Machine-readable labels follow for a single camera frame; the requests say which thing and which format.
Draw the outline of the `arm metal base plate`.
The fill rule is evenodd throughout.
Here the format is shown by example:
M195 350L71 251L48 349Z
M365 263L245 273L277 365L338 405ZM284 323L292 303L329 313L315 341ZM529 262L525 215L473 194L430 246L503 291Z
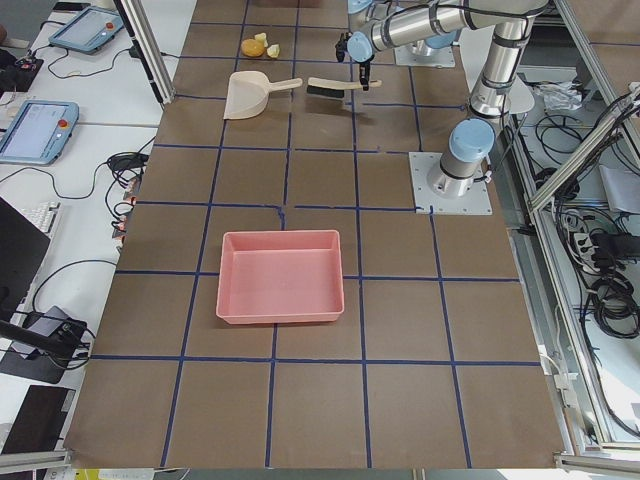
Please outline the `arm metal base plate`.
M424 41L394 49L395 64L410 67L454 68L455 58L451 45L433 48Z
M481 168L470 178L454 179L441 170L440 152L410 152L415 211L419 214L488 216L493 213Z

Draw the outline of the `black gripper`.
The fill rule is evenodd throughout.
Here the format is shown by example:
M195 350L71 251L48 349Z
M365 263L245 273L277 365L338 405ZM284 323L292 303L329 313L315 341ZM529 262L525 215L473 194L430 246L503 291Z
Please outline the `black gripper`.
M370 89L370 61L374 58L374 49L370 39L362 32L342 33L335 44L335 56L343 62L349 55L358 65L358 78L363 91Z

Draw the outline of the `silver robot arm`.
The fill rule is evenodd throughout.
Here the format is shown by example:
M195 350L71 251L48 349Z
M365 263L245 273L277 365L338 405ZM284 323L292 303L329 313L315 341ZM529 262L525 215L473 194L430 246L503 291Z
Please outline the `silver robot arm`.
M395 7L389 1L350 1L349 26L335 45L338 61L359 66L359 82L370 85L376 54L423 44L431 50L461 42L468 85L469 119L459 122L448 145L427 175L431 191L441 198L468 193L476 171L496 139L498 122L508 114L509 93L544 1L420 1Z
M459 1L428 1L394 7L390 1L348 1L346 51L356 62L376 53L424 42L430 48L449 46L466 26Z

